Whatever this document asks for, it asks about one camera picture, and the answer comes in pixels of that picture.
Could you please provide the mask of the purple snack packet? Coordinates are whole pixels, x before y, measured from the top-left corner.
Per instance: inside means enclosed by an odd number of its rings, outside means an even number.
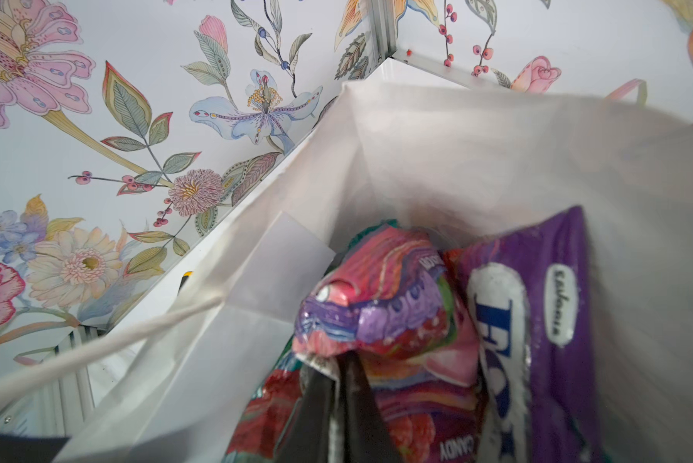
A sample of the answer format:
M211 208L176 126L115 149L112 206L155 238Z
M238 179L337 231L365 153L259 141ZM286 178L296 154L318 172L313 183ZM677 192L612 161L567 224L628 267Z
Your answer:
M580 206L445 254L481 342L480 462L601 462Z

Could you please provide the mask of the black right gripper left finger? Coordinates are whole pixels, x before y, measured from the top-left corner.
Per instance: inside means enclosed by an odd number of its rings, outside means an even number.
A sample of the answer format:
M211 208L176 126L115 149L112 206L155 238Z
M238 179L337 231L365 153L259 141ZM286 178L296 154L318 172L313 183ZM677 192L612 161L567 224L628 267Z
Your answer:
M306 367L305 372L306 389L275 462L317 463L329 459L335 382L313 368Z

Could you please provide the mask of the floral white paper bag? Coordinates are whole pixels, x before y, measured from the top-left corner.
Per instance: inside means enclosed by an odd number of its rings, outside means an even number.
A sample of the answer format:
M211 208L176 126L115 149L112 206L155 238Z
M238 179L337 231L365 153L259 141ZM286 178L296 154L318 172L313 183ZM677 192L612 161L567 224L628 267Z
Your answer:
M0 409L141 341L63 461L219 460L334 250L382 218L489 237L581 206L606 452L693 462L693 127L639 106L350 83L160 316L0 380Z

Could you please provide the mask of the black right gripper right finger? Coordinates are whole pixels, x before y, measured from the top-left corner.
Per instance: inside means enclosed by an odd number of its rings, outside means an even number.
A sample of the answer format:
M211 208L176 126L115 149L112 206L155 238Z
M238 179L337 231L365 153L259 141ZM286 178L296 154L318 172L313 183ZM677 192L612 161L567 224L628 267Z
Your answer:
M339 356L345 462L401 462L356 352Z

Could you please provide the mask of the pink purple Fox's candy bag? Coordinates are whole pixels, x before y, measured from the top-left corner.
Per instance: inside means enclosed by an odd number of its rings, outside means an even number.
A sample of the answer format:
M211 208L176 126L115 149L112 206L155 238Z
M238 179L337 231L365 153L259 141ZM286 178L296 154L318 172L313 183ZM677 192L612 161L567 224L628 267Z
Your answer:
M350 243L303 300L304 360L355 352L405 462L473 462L485 398L479 337L429 235L384 223Z

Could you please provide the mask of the green Fox's candy bag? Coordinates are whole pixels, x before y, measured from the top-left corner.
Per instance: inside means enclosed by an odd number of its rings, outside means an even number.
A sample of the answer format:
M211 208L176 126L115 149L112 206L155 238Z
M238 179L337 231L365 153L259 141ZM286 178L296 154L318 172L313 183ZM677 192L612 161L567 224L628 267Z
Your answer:
M289 341L246 405L223 462L274 462L303 397L302 362Z

